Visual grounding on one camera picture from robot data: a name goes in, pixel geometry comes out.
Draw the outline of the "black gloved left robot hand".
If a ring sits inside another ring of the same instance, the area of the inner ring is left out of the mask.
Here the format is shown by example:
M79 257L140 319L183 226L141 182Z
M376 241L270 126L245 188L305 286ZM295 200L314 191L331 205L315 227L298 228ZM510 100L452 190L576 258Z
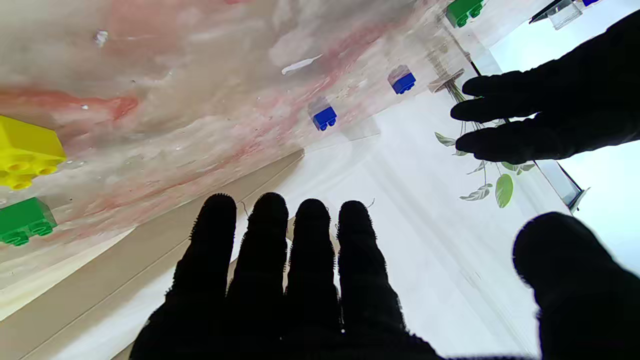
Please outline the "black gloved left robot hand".
M640 14L635 11L562 57L527 71L477 76L455 120L512 122L468 132L458 151L513 165L562 160L638 141Z

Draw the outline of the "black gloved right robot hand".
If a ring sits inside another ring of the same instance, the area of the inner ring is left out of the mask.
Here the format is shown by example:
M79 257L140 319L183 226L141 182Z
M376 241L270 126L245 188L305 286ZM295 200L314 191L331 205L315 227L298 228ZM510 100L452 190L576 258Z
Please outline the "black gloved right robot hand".
M278 193L255 203L227 284L236 227L228 194L208 198L163 304L131 360L439 360L407 330L366 206L343 203L339 253L318 199L295 214ZM582 222L548 212L515 238L513 264L534 292L543 360L637 360L639 278Z

